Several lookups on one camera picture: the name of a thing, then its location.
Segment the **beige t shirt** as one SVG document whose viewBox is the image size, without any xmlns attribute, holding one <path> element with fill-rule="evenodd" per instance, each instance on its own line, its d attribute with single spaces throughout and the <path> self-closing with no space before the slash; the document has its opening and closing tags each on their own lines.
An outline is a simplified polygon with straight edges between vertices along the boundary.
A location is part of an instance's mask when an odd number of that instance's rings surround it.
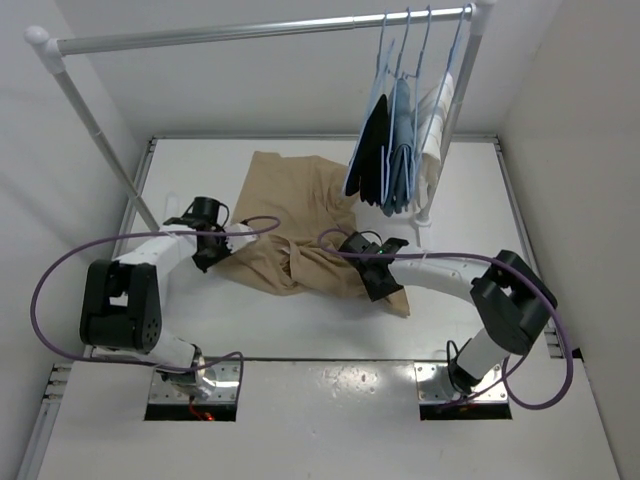
<svg viewBox="0 0 640 480">
<path fill-rule="evenodd" d="M 275 216 L 280 226 L 221 261 L 216 271 L 228 280 L 278 296 L 317 291 L 338 298 L 367 299 L 358 272 L 323 251 L 318 236 L 332 228 L 356 230 L 355 199 L 341 193 L 347 167 L 320 156 L 253 154 L 232 219 Z"/>
</svg>

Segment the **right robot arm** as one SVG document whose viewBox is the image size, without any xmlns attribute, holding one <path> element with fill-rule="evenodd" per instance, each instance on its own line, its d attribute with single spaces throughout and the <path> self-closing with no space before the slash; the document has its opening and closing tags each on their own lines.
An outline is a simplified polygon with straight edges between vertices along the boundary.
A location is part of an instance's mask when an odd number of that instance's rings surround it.
<svg viewBox="0 0 640 480">
<path fill-rule="evenodd" d="M 405 252 L 409 242 L 390 238 L 383 244 L 356 232 L 339 248 L 358 272 L 372 301 L 406 286 L 425 288 L 473 305 L 480 331 L 448 361 L 448 383 L 454 392 L 472 393 L 505 358 L 529 354 L 557 300 L 515 252 L 494 258 Z"/>
</svg>

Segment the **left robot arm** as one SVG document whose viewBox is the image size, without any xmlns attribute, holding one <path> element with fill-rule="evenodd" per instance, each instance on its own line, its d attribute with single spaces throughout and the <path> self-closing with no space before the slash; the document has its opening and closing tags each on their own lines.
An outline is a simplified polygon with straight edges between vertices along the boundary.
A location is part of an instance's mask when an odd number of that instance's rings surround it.
<svg viewBox="0 0 640 480">
<path fill-rule="evenodd" d="M 219 212 L 227 206 L 196 197 L 179 217 L 165 221 L 160 235 L 114 260 L 90 264 L 79 335 L 91 347 L 150 363 L 175 390 L 204 396 L 202 351 L 163 326 L 162 305 L 168 277 L 190 259 L 205 273 L 231 255 Z"/>
</svg>

